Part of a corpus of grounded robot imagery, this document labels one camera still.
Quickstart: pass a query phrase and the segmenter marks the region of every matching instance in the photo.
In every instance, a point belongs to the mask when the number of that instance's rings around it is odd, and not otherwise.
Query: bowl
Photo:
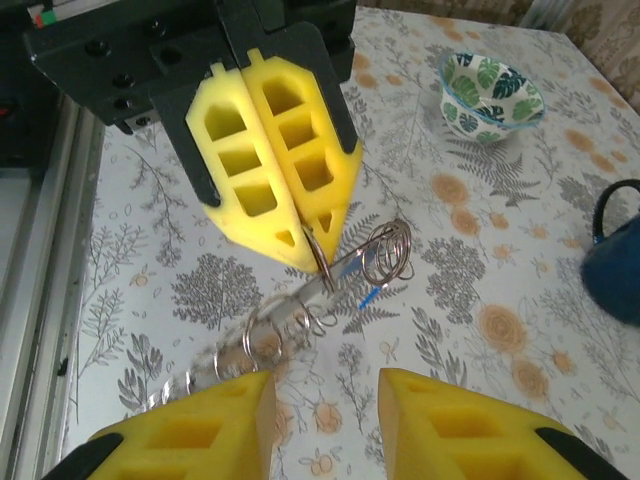
[[[454,134],[492,143],[534,127],[546,107],[524,75],[491,57],[454,53],[442,59],[440,110]]]

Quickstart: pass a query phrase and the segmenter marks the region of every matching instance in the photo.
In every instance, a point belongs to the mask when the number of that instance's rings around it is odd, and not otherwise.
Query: blue mug
[[[582,262],[582,282],[591,298],[612,317],[640,326],[640,215],[604,236],[602,218],[611,194],[622,187],[640,193],[640,180],[616,182],[602,193],[593,217],[593,247]]]

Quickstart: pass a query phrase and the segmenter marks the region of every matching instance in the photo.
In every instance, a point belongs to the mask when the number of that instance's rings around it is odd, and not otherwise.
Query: yellow foam gripper pad
[[[91,480],[268,480],[276,396],[250,373],[96,433],[123,442]]]
[[[378,415],[389,480],[584,480],[535,432],[545,416],[400,369],[381,369]]]
[[[222,200],[204,208],[231,241],[314,273],[302,224],[333,262],[362,145],[343,151],[312,72],[258,50],[249,58],[242,71],[213,65],[187,113]]]

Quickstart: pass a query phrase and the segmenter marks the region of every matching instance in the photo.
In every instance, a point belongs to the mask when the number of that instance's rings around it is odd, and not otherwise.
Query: floral tablecloth
[[[549,415],[637,478],[640,333],[594,306],[577,268],[596,197],[639,175],[638,116],[562,35],[359,9],[354,40],[343,91],[366,153],[344,248],[399,215],[416,276],[343,308],[276,372],[272,479],[384,478],[386,366]],[[528,74],[548,106],[541,126],[490,149],[454,137],[436,74],[454,51]],[[618,195],[609,228],[636,208]],[[89,251],[65,452],[133,412],[260,299],[303,281],[225,241],[157,125],[108,129]]]

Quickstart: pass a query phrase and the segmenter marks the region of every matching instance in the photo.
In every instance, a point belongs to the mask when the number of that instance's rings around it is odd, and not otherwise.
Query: table
[[[385,366],[549,415],[634,475],[640,333],[600,312],[576,269],[596,197],[639,176],[638,116],[560,34],[362,8],[354,40],[343,91],[366,153],[345,243],[400,216],[416,276],[343,312],[278,372],[271,478],[384,478],[375,392]],[[541,126],[490,150],[454,137],[436,74],[454,51],[526,72],[548,105]],[[302,282],[225,241],[161,127],[105,136],[65,453],[131,414],[221,326]],[[636,202],[618,195],[608,228]],[[213,304],[221,290],[227,300]]]

